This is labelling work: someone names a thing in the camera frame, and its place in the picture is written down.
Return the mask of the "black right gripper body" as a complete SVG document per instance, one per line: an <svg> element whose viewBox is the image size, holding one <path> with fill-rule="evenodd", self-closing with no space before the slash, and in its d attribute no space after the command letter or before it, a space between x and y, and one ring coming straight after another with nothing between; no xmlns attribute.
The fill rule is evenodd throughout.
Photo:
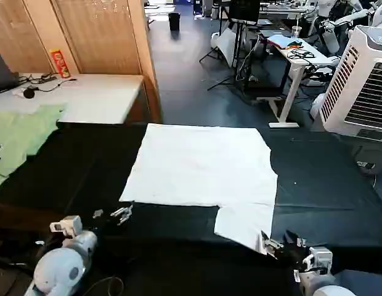
<svg viewBox="0 0 382 296"><path fill-rule="evenodd" d="M307 257L307 248L296 244L285 244L275 251L280 266L286 268L304 268L303 260Z"/></svg>

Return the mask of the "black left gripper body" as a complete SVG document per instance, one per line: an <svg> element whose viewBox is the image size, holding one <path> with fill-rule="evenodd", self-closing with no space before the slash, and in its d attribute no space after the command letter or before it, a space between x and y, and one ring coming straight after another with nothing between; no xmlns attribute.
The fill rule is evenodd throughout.
<svg viewBox="0 0 382 296"><path fill-rule="evenodd" d="M93 232L98 239L103 239L105 236L117 235L118 218L112 216L100 216L92 218L87 225L87 230Z"/></svg>

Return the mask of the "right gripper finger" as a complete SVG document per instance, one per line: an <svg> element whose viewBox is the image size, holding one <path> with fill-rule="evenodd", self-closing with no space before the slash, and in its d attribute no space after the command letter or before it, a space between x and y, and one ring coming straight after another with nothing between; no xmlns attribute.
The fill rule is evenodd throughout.
<svg viewBox="0 0 382 296"><path fill-rule="evenodd" d="M283 249L283 244L269 238L264 231L261 231L261 242L263 249L271 256L274 256L276 251Z"/></svg>
<svg viewBox="0 0 382 296"><path fill-rule="evenodd" d="M300 237L298 234L288 229L285 232L285 242L296 244L298 247L306 246L306 240L304 238Z"/></svg>

